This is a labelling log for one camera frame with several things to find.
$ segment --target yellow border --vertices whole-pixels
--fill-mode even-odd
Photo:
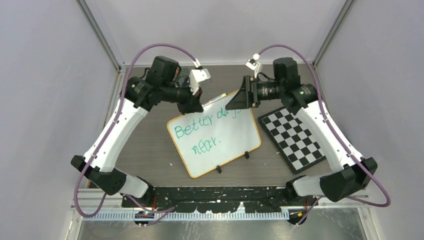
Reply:
[[[238,90],[237,90],[237,91],[234,91],[234,92],[232,92],[232,93],[230,93],[230,94],[228,94],[227,96],[225,96],[225,97],[223,97],[223,98],[221,98],[221,99],[219,99],[219,100],[222,100],[222,99],[224,99],[224,98],[227,98],[227,97],[229,97],[229,96],[231,96],[231,95],[233,95],[233,94],[236,94],[237,92],[238,92]],[[249,153],[250,153],[251,151],[253,151],[253,150],[255,150],[255,149],[257,149],[257,148],[259,148],[259,147],[261,146],[261,144],[262,144],[262,139],[261,139],[261,136],[259,135],[258,126],[257,126],[257,124],[256,124],[255,116],[253,115],[252,109],[249,109],[249,110],[250,110],[250,114],[251,114],[252,119],[253,119],[254,127],[256,128],[257,136],[258,136],[258,138],[259,138],[259,145],[247,151],[247,152],[249,152]],[[187,170],[188,175],[189,175],[192,179],[197,179],[197,178],[199,178],[199,177],[201,177],[201,176],[203,176],[203,175],[205,175],[205,174],[207,174],[207,173],[209,173],[209,172],[212,172],[212,171],[213,171],[213,170],[215,170],[216,168],[212,168],[211,170],[208,170],[208,171],[206,171],[205,173],[203,173],[203,174],[201,174],[201,175],[198,175],[198,176],[192,176],[192,174],[190,173],[189,168],[188,168],[188,167],[187,167],[187,165],[186,165],[186,161],[184,161],[184,158],[183,158],[183,156],[181,155],[180,149],[178,149],[177,143],[175,142],[175,139],[173,138],[173,135],[172,135],[172,133],[171,133],[171,131],[170,131],[170,123],[171,123],[171,122],[173,122],[173,121],[175,121],[175,120],[177,120],[177,119],[179,119],[179,118],[181,118],[181,117],[183,117],[183,116],[184,116],[184,115],[180,115],[180,116],[177,116],[176,118],[173,118],[173,119],[169,120],[169,121],[168,121],[168,123],[166,124],[166,129],[168,130],[168,133],[169,133],[169,135],[171,136],[172,142],[173,142],[173,144],[175,145],[176,150],[178,151],[178,154],[179,154],[179,156],[180,156],[180,158],[181,158],[181,160],[182,160],[182,163],[184,163],[184,166],[185,166],[185,169]],[[241,155],[239,155],[239,156],[236,156],[235,158],[233,158],[233,159],[231,159],[231,160],[229,160],[229,161],[224,162],[224,163],[223,163],[222,165],[220,165],[220,166],[223,166],[223,165],[225,165],[225,164],[227,164],[227,163],[229,163],[229,162],[233,161],[234,159],[238,159],[238,158],[240,158],[240,157],[241,157],[241,156],[243,156],[243,155],[244,155],[244,153],[242,153],[242,154],[241,154]]]

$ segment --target checkerboard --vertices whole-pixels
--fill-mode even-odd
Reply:
[[[286,107],[278,108],[257,119],[294,174],[326,158],[309,129]]]

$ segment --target white wall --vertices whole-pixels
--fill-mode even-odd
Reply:
[[[271,44],[287,44],[313,61],[345,0],[87,0],[115,55],[129,65],[149,44],[181,46],[201,63],[240,64]],[[137,62],[162,54],[180,63],[176,50],[151,50]],[[297,56],[277,49],[272,62]]]
[[[0,7],[0,239],[58,240],[115,69],[77,3]]]
[[[392,204],[376,212],[390,240],[424,236],[423,13],[422,0],[356,1],[318,68],[337,124],[378,161]]]

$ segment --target gray wood surface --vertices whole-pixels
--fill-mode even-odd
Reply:
[[[252,74],[243,65],[208,66],[207,69],[212,76],[212,83],[202,87],[202,103],[222,93],[238,90],[243,76]],[[135,68],[131,75],[141,76],[143,71],[143,68]],[[263,72],[273,77],[272,66],[264,66]],[[299,74],[302,83],[313,83],[305,65],[299,65]],[[259,108],[253,109],[253,114],[257,118],[281,106],[279,100],[263,101]],[[249,159],[240,157],[225,164],[221,167],[221,174],[212,171],[199,178],[191,178],[167,130],[168,121],[179,115],[174,103],[162,102],[155,106],[129,137],[119,155],[117,167],[157,187],[284,186],[296,177],[257,123],[262,144],[250,153]],[[330,167],[327,161],[323,161],[300,175],[328,172]]]

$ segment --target robotic arm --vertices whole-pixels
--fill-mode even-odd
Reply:
[[[261,64],[255,54],[246,65],[254,70],[254,76],[244,76],[240,90],[225,106],[227,110],[258,108],[261,101],[280,99],[300,121],[302,121],[321,146],[332,173],[319,176],[300,176],[286,183],[286,194],[296,199],[304,196],[326,196],[333,202],[364,189],[370,182],[367,174],[351,159],[354,155],[360,163],[374,175],[376,161],[365,159],[346,139],[334,123],[323,103],[321,111],[317,90],[311,84],[301,84],[297,63],[291,57],[273,61],[274,79],[261,81]],[[351,149],[346,154],[343,146],[333,134],[335,131],[341,140]]]
[[[183,73],[179,63],[173,59],[157,56],[145,79],[132,77],[128,80],[120,112],[118,100],[112,117],[98,139],[84,155],[75,155],[71,164],[80,172],[91,157],[85,177],[95,183],[106,194],[122,193],[141,198],[149,184],[139,177],[129,175],[115,168],[119,153],[135,127],[147,113],[160,102],[176,103],[182,114],[203,112],[199,83],[211,78],[207,69],[197,67],[190,73]],[[96,146],[104,141],[96,155]]]

